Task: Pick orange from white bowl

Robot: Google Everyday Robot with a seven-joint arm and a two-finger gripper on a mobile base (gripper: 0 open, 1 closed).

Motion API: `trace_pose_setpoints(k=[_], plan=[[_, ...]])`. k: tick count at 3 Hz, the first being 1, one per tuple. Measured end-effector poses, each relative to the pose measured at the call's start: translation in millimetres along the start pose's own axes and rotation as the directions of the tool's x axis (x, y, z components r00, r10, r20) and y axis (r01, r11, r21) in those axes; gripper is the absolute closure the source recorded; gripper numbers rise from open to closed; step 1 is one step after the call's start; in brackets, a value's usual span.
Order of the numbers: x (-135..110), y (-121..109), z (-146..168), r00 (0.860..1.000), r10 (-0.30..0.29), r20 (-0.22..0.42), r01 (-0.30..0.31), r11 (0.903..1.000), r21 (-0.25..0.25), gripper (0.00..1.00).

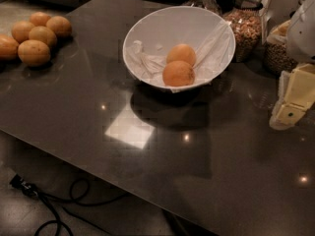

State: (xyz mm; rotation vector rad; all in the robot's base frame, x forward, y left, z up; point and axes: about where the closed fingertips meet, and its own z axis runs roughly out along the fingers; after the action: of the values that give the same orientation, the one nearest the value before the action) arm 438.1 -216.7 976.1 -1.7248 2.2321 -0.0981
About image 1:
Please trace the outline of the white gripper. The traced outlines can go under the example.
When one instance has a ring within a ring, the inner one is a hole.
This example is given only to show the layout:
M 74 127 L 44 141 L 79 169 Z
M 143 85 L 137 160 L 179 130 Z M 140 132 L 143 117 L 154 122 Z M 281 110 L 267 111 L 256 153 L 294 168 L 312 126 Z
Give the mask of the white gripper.
M 294 127 L 315 102 L 315 65 L 299 63 L 291 72 L 283 71 L 279 99 L 269 125 L 282 131 Z

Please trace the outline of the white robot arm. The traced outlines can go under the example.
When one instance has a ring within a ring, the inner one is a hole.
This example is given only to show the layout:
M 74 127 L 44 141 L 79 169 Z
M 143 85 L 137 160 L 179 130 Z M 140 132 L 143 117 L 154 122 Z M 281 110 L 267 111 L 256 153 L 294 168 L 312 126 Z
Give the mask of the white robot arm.
M 305 0 L 291 17 L 286 32 L 286 54 L 298 65 L 282 72 L 271 128 L 293 127 L 315 103 L 315 0 Z

